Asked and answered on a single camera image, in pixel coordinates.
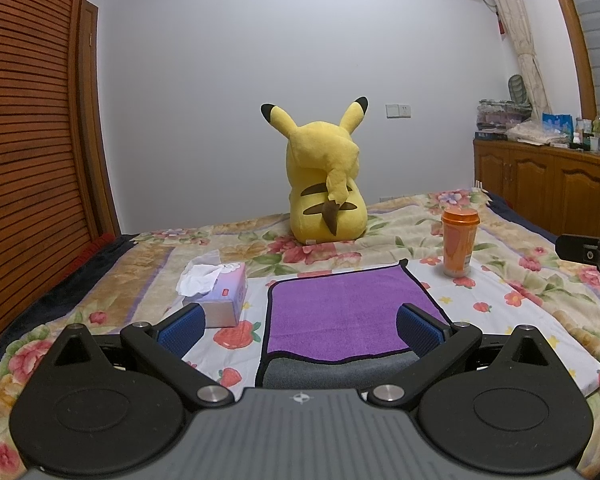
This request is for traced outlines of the purple tissue box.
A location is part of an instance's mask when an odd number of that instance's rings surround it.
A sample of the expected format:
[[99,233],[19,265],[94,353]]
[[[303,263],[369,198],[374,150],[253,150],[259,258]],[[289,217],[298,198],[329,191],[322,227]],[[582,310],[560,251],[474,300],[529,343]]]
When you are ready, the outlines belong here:
[[183,304],[199,304],[208,328],[238,324],[247,291],[243,263],[189,263],[176,284]]

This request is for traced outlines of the wooden slatted wardrobe door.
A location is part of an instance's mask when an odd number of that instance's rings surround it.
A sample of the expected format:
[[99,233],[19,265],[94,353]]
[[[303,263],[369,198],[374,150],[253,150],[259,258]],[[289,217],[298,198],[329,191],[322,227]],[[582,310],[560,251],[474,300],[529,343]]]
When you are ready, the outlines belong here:
[[0,0],[0,338],[104,234],[81,131],[86,0]]

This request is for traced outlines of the wooden room door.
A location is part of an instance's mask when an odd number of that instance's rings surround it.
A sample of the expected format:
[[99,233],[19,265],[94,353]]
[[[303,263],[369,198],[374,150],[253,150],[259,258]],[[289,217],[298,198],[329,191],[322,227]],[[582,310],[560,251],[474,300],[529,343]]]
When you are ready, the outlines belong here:
[[84,1],[80,19],[78,86],[85,168],[98,235],[119,236],[120,226],[106,164],[97,87],[98,7]]

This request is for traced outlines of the blue picture box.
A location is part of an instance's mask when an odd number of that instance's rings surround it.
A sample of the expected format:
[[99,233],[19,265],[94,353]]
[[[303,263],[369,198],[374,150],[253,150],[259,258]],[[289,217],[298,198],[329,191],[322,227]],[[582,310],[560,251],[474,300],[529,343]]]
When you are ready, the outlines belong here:
[[561,134],[562,136],[572,136],[573,119],[568,114],[542,114],[543,130],[550,134]]

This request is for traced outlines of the beige tied curtain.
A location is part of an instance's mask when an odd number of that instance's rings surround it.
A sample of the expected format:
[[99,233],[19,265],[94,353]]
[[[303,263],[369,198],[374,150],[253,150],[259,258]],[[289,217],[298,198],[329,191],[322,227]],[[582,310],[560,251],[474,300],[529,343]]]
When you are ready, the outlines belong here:
[[520,74],[532,106],[532,117],[540,120],[544,113],[550,113],[552,110],[547,99],[540,64],[536,57],[524,0],[494,1],[498,8],[498,16],[503,22],[516,53]]

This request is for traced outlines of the floral bed blanket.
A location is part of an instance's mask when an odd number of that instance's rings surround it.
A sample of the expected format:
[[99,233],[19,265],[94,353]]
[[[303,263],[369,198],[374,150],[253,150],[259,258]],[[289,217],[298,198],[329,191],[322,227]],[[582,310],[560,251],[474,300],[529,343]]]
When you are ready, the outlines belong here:
[[32,302],[0,340],[0,479],[23,474],[8,416],[61,330],[82,323],[114,334],[129,322],[159,321],[186,263],[208,252],[243,263],[265,286],[404,259],[453,318],[502,333],[541,321],[557,353],[577,353],[569,371],[594,416],[578,469],[585,478],[600,474],[600,272],[562,260],[550,233],[501,197],[470,188],[371,206],[366,234],[354,242],[304,247],[283,214],[118,238]]

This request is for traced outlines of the yellow Pikachu plush toy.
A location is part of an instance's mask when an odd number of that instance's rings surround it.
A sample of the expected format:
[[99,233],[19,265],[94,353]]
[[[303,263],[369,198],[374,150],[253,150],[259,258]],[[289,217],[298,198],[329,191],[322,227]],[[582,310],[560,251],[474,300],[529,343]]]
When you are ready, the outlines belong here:
[[368,99],[352,102],[339,124],[297,125],[281,107],[261,106],[264,119],[287,139],[290,228],[305,245],[356,240],[367,226],[367,209],[355,179],[360,148],[352,133],[365,117]]

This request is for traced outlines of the stack of folded clothes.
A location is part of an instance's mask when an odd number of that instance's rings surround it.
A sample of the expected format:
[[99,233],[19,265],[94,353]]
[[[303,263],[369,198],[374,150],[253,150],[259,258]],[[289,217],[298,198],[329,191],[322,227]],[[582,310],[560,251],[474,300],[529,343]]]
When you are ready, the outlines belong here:
[[529,103],[480,100],[477,106],[476,126],[479,131],[506,132],[532,115]]

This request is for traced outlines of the wooden sideboard cabinet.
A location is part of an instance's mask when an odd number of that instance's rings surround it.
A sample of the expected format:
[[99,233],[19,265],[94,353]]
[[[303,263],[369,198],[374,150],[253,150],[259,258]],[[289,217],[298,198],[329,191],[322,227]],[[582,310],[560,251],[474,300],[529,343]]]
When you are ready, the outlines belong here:
[[475,178],[488,192],[555,235],[600,237],[600,154],[475,140]]

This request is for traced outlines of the orange lidded cup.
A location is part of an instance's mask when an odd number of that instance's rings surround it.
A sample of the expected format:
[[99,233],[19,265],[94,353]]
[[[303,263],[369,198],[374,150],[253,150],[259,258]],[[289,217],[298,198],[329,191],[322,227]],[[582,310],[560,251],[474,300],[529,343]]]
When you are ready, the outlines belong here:
[[452,278],[469,272],[475,239],[480,224],[475,209],[449,207],[441,216],[443,230],[443,271]]

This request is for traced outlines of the white wall switch plate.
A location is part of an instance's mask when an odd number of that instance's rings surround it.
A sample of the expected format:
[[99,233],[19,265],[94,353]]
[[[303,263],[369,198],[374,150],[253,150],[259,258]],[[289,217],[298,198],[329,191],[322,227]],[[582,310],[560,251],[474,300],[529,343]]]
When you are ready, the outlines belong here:
[[387,104],[386,117],[393,118],[411,118],[412,109],[408,104]]

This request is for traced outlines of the purple and grey towel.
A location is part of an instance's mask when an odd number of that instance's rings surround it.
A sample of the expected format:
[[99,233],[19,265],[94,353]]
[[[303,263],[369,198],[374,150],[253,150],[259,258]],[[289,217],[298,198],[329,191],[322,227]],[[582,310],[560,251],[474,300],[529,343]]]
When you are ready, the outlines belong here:
[[256,386],[365,389],[416,361],[399,336],[400,307],[412,304],[444,324],[450,319],[407,263],[272,285]]

